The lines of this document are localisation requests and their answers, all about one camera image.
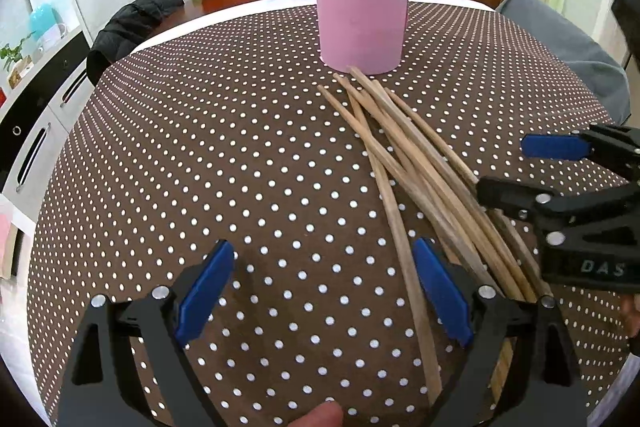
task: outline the silver screw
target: silver screw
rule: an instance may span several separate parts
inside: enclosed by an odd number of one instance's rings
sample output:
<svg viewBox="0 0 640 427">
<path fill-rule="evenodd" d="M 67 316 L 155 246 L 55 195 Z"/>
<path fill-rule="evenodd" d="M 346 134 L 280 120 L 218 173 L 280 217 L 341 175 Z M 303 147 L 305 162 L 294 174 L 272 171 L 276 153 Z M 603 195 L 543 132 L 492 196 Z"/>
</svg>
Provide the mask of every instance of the silver screw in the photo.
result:
<svg viewBox="0 0 640 427">
<path fill-rule="evenodd" d="M 151 296 L 157 301 L 166 299 L 169 296 L 169 288 L 167 288 L 166 286 L 156 286 L 151 291 Z"/>
<path fill-rule="evenodd" d="M 495 289 L 493 286 L 485 284 L 484 286 L 480 286 L 478 288 L 478 295 L 483 299 L 493 299 L 495 297 Z"/>
<path fill-rule="evenodd" d="M 540 303 L 547 309 L 552 310 L 556 307 L 556 300 L 549 295 L 545 295 L 542 299 L 540 299 Z"/>
<path fill-rule="evenodd" d="M 536 196 L 536 201 L 540 204 L 545 204 L 551 201 L 551 196 L 549 196 L 548 194 L 538 194 Z"/>
<path fill-rule="evenodd" d="M 566 239 L 562 232 L 549 232 L 546 234 L 546 242 L 552 247 L 559 247 Z"/>
<path fill-rule="evenodd" d="M 91 299 L 91 306 L 93 306 L 94 308 L 102 308 L 105 302 L 107 302 L 107 297 L 100 293 L 99 295 L 96 295 L 93 299 Z"/>
</svg>

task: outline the potted plant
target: potted plant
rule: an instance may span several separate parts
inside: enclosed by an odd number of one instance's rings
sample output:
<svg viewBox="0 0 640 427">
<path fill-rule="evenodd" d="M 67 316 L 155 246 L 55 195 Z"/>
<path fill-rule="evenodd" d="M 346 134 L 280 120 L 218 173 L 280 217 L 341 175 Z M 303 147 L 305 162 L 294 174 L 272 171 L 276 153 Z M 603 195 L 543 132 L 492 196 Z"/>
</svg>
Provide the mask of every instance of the potted plant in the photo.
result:
<svg viewBox="0 0 640 427">
<path fill-rule="evenodd" d="M 15 48 L 11 48 L 9 44 L 6 44 L 4 48 L 0 48 L 0 60 L 6 60 L 4 70 L 9 73 L 9 84 L 12 89 L 20 83 L 22 72 L 32 63 L 31 57 L 22 57 L 22 45 L 29 40 L 32 35 L 33 33 L 30 33 L 23 38 Z"/>
</svg>

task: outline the pink cup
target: pink cup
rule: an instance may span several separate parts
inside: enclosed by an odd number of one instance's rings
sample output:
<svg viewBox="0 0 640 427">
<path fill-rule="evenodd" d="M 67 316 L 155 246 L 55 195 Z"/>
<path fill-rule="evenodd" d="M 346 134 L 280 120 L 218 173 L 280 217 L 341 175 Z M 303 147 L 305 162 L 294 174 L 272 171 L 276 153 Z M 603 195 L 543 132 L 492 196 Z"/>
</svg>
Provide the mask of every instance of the pink cup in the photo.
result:
<svg viewBox="0 0 640 427">
<path fill-rule="evenodd" d="M 318 0 L 322 61 L 337 71 L 365 74 L 397 68 L 409 0 Z"/>
</svg>

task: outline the blue gripper pad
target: blue gripper pad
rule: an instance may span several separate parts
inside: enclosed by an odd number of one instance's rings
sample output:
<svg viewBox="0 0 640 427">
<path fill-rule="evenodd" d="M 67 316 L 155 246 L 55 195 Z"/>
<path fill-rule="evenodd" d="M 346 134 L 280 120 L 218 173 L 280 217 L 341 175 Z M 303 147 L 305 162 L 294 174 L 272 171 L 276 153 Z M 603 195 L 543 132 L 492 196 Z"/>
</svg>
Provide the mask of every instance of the blue gripper pad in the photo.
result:
<svg viewBox="0 0 640 427">
<path fill-rule="evenodd" d="M 521 141 L 525 158 L 578 161 L 591 153 L 591 144 L 579 136 L 527 134 Z"/>
<path fill-rule="evenodd" d="M 196 282 L 180 303 L 175 340 L 181 346 L 197 339 L 234 270 L 234 247 L 221 241 L 209 255 Z"/>
<path fill-rule="evenodd" d="M 424 239 L 415 241 L 412 250 L 422 289 L 436 308 L 447 336 L 466 347 L 474 336 L 466 299 Z"/>
</svg>

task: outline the white cabinet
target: white cabinet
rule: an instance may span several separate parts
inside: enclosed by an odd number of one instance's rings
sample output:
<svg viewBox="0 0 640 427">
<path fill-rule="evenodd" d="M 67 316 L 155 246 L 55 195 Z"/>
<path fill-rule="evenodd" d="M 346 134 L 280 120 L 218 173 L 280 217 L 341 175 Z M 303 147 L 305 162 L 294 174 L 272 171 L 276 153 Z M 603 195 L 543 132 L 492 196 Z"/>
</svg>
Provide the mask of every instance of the white cabinet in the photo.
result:
<svg viewBox="0 0 640 427">
<path fill-rule="evenodd" d="M 73 129 L 92 92 L 94 85 L 86 76 L 86 60 L 83 60 L 49 102 L 49 108 L 67 132 Z"/>
<path fill-rule="evenodd" d="M 23 214 L 38 220 L 44 194 L 68 132 L 45 107 L 21 147 L 2 194 Z"/>
</svg>

